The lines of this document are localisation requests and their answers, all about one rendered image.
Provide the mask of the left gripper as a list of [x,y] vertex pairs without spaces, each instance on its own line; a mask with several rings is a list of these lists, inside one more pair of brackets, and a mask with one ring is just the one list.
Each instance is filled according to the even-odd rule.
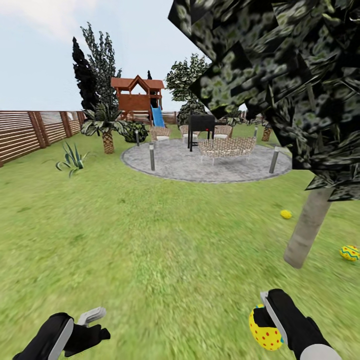
[[101,329],[101,324],[94,325],[90,328],[80,325],[80,328],[81,335],[76,345],[72,349],[64,351],[66,358],[72,357],[100,344],[103,340],[109,340],[111,338],[111,334],[106,327]]

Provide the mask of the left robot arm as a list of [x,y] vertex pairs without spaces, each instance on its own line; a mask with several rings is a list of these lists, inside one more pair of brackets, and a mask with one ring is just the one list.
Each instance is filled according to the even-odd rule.
[[84,312],[75,324],[66,312],[51,315],[42,325],[28,346],[16,354],[12,360],[58,360],[62,351],[69,358],[91,347],[109,340],[111,334],[101,324],[89,327],[89,323],[104,318],[107,314],[105,307]]

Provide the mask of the easter egg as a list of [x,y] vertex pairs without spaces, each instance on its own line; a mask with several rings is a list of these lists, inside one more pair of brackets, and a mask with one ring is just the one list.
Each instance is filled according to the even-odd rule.
[[357,261],[360,258],[359,250],[351,245],[344,246],[340,250],[340,254],[347,260]]
[[283,210],[280,214],[285,219],[290,219],[293,216],[292,212],[287,209]]
[[[264,308],[263,304],[259,304],[255,309]],[[255,321],[254,310],[249,316],[249,326],[254,339],[265,349],[275,351],[279,349],[284,343],[284,339],[280,334],[278,328],[271,326],[259,327]]]

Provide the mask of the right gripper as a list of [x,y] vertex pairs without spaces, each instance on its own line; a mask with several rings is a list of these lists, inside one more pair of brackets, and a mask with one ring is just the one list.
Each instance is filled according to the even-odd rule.
[[254,308],[253,312],[254,312],[255,322],[260,328],[264,328],[264,327],[276,328],[276,325],[274,324],[273,320],[271,319],[271,317],[267,312],[266,306],[263,308],[262,307]]

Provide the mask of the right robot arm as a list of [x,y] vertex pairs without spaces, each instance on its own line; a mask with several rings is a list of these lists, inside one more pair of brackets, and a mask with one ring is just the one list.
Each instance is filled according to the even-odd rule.
[[343,360],[332,348],[311,317],[305,317],[283,289],[261,291],[263,308],[254,308],[255,322],[260,328],[279,330],[297,360]]

